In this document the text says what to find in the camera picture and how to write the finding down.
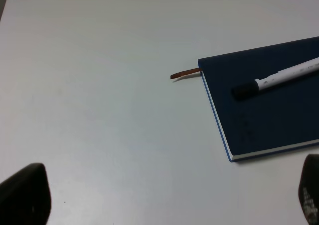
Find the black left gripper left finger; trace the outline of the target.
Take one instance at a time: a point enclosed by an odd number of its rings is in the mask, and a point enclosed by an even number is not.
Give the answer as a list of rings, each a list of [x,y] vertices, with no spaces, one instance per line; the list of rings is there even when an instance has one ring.
[[[2,225],[45,225],[51,211],[46,169],[31,163],[0,184]]]

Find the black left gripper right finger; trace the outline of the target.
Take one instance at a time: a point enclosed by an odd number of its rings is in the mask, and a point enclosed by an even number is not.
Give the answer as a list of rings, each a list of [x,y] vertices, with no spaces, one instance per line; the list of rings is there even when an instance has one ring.
[[[319,224],[319,155],[309,154],[303,165],[299,201],[309,225]]]

